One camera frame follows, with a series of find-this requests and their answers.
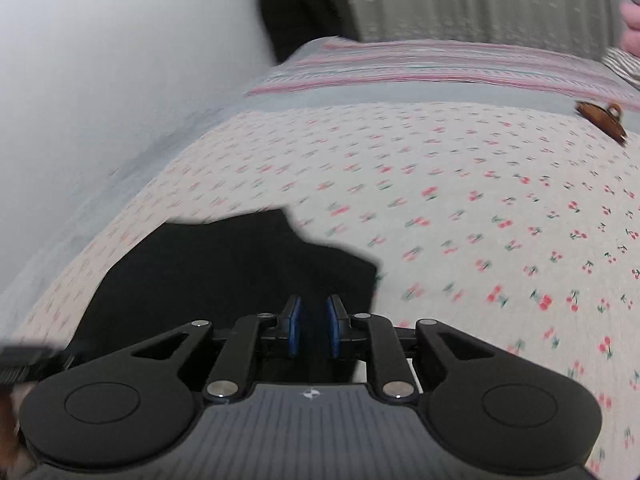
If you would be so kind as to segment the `black pants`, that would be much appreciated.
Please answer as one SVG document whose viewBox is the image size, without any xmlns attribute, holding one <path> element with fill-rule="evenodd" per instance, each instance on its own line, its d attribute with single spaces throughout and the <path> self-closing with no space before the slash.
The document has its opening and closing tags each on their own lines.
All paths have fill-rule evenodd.
<svg viewBox="0 0 640 480">
<path fill-rule="evenodd" d="M 332 354 L 326 302 L 370 310 L 378 267 L 303 240 L 281 209 L 212 223 L 162 224 L 108 270 L 70 342 L 77 361 L 145 341 L 196 320 L 230 330 L 247 315 L 300 305 L 299 350 L 262 370 L 266 382 L 349 382 L 356 363 Z"/>
</svg>

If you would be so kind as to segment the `cherry print bed sheet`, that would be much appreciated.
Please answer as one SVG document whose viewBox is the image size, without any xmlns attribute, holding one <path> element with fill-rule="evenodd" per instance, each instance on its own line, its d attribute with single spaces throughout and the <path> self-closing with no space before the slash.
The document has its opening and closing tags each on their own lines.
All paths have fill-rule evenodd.
<svg viewBox="0 0 640 480">
<path fill-rule="evenodd" d="M 480 104 L 243 112 L 196 140 L 32 308 L 21 339 L 72 338 L 107 270 L 165 220 L 274 206 L 378 262 L 374 310 L 432 316 L 598 399 L 589 468 L 639 473 L 639 127 Z"/>
</svg>

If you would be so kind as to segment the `pink striped blanket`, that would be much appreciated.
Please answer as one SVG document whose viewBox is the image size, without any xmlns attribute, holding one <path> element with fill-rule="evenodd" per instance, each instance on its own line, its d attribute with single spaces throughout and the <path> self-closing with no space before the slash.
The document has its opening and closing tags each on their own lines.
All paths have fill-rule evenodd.
<svg viewBox="0 0 640 480">
<path fill-rule="evenodd" d="M 363 44 L 324 38 L 317 50 L 279 65 L 247 93 L 389 82 L 494 84 L 639 109 L 639 91 L 599 62 L 508 44 L 431 39 Z"/>
</svg>

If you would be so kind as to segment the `brown hair claw clip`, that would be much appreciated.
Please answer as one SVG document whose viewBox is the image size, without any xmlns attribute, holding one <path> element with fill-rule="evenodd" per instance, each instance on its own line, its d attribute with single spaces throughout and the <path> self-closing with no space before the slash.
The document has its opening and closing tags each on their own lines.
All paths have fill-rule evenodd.
<svg viewBox="0 0 640 480">
<path fill-rule="evenodd" d="M 627 133 L 622 125 L 623 111 L 616 103 L 602 107 L 585 101 L 577 101 L 576 112 L 600 129 L 620 145 L 627 142 Z"/>
</svg>

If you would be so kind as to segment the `dark hanging clothes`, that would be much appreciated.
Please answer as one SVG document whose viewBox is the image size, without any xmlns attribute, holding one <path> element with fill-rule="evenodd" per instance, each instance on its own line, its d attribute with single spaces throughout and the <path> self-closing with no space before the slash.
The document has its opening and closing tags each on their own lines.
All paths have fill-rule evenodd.
<svg viewBox="0 0 640 480">
<path fill-rule="evenodd" d="M 348 0 L 258 0 L 258 6 L 273 55 L 280 64 L 315 39 L 359 39 Z"/>
</svg>

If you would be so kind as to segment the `striped folded garment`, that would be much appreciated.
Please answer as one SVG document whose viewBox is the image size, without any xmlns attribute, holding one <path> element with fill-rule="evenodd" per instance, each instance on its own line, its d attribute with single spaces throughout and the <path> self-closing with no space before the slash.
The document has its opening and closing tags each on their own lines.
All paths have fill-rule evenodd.
<svg viewBox="0 0 640 480">
<path fill-rule="evenodd" d="M 608 48 L 601 60 L 609 70 L 637 90 L 640 89 L 640 58 L 619 48 Z"/>
</svg>

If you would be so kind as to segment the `grey star curtain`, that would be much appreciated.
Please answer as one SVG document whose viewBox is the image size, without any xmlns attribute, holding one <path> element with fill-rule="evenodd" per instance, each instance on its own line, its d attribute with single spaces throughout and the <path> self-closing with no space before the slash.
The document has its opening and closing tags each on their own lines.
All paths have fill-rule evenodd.
<svg viewBox="0 0 640 480">
<path fill-rule="evenodd" d="M 349 0 L 365 42 L 516 44 L 598 60 L 623 32 L 622 0 Z"/>
</svg>

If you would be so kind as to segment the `pink folded garment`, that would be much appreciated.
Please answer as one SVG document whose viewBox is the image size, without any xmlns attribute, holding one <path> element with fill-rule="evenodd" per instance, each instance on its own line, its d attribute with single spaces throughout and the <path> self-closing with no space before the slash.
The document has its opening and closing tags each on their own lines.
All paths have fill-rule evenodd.
<svg viewBox="0 0 640 480">
<path fill-rule="evenodd" d="M 638 58 L 640 56 L 640 6 L 624 2 L 620 5 L 620 15 L 624 23 L 620 47 Z"/>
</svg>

